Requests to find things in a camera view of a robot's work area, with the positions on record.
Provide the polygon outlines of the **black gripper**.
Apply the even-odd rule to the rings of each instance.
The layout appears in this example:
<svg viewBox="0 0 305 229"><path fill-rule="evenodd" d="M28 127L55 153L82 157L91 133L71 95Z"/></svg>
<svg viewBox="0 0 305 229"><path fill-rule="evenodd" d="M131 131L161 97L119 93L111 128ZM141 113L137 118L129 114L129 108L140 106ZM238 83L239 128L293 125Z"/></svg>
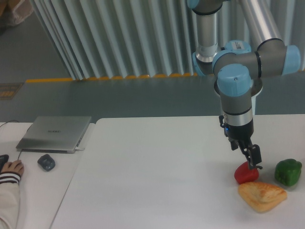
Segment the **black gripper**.
<svg viewBox="0 0 305 229"><path fill-rule="evenodd" d="M253 120L242 126L234 126L225 123L224 135L228 137L231 150L240 148L245 156L249 170L263 169L261 165L261 151L259 145L252 144L251 136L254 132Z"/></svg>

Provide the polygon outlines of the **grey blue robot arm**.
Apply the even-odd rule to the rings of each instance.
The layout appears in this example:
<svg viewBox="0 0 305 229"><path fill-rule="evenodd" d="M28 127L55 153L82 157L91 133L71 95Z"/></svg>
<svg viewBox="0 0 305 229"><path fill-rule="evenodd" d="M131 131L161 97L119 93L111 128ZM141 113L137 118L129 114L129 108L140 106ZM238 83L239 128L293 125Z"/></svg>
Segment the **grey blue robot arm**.
<svg viewBox="0 0 305 229"><path fill-rule="evenodd" d="M223 113L220 126L231 149L240 149L249 169L260 168L260 148L253 144L254 132L252 96L254 83L261 77L295 73L301 65L299 49L285 45L264 0L241 0L245 21L250 31L254 51L244 42L229 42L220 49L217 39L217 13L221 0L190 0L188 7L197 18L198 46L193 65L199 75L213 73L215 90L221 99Z"/></svg>

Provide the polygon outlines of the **white striped sleeve forearm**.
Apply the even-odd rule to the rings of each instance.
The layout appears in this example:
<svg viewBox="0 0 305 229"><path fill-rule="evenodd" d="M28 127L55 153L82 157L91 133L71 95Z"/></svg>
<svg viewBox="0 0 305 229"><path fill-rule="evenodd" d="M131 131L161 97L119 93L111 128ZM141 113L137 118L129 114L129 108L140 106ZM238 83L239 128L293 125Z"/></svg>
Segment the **white striped sleeve forearm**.
<svg viewBox="0 0 305 229"><path fill-rule="evenodd" d="M15 172L0 174L0 228L15 229L20 207L19 181L21 176Z"/></svg>

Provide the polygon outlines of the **person's hand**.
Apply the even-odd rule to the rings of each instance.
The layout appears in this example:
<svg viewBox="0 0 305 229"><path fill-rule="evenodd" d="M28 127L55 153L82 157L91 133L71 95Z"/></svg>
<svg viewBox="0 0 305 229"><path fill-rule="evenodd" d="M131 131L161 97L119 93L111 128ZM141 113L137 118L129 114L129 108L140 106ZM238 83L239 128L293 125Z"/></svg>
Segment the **person's hand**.
<svg viewBox="0 0 305 229"><path fill-rule="evenodd" d="M24 173L24 165L21 160L15 160L13 162L6 162L3 165L1 173L14 173L22 177Z"/></svg>

